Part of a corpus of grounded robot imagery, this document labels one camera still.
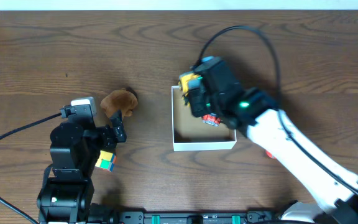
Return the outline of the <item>brown plush toy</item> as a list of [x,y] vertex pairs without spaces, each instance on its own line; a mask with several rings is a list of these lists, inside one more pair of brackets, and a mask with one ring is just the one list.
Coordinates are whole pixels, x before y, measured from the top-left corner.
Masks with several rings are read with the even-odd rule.
[[135,94],[126,89],[112,91],[100,103],[100,107],[108,118],[118,110],[121,111],[122,117],[130,117],[137,105],[138,99]]

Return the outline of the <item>colourful puzzle cube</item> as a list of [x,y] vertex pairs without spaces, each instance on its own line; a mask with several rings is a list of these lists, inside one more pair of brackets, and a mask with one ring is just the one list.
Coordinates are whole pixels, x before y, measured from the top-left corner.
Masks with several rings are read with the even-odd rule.
[[101,151],[95,167],[112,172],[116,161],[116,155],[113,152]]

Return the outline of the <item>red toy fire truck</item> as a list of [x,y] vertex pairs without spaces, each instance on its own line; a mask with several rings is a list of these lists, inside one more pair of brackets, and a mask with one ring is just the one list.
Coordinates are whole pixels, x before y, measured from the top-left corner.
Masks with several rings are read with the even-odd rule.
[[219,126],[221,123],[221,119],[215,114],[206,114],[202,116],[201,119],[205,124],[209,124],[215,127]]

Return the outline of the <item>yellow grey toy truck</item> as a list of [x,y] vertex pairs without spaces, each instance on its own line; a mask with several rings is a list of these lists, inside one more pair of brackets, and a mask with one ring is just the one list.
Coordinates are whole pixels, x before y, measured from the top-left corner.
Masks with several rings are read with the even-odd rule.
[[186,96],[190,90],[194,90],[200,87],[202,76],[193,72],[186,72],[179,76],[179,87],[183,92],[183,96]]

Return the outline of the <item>red toy ball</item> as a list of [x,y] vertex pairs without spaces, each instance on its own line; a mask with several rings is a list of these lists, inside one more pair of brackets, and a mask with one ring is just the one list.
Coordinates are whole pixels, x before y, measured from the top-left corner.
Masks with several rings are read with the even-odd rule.
[[273,154],[271,154],[270,152],[265,151],[265,153],[266,153],[267,156],[269,156],[269,158],[276,159],[276,157]]

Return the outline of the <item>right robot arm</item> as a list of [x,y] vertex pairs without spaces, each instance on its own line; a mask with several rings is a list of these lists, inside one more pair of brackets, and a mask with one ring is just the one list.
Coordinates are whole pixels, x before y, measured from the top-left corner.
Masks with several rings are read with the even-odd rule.
[[179,77],[195,117],[214,115],[259,145],[290,171],[315,199],[290,205],[277,223],[358,223],[358,175],[310,141],[265,92],[245,89],[219,57],[208,57]]

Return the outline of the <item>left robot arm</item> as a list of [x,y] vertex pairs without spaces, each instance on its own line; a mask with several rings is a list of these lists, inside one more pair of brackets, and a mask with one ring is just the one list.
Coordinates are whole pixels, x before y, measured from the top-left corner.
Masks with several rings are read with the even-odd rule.
[[60,111],[64,122],[50,134],[52,164],[44,171],[37,199],[39,222],[118,223],[116,211],[91,202],[91,176],[101,151],[126,141],[121,111],[110,117],[111,125],[101,127],[95,125],[88,105]]

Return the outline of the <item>white cardboard box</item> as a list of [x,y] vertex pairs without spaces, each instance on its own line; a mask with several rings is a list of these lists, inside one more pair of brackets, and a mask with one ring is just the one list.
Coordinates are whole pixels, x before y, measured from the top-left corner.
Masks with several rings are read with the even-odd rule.
[[178,86],[171,87],[173,150],[213,151],[230,150],[237,142],[237,134],[224,124],[213,126],[195,118],[184,105]]

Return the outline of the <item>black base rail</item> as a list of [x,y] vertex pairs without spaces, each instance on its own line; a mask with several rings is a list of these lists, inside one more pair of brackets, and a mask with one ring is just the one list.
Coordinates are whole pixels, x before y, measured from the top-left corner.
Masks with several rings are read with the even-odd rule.
[[304,223],[304,220],[281,220],[270,210],[240,212],[147,212],[114,209],[92,204],[86,223],[101,224],[259,224]]

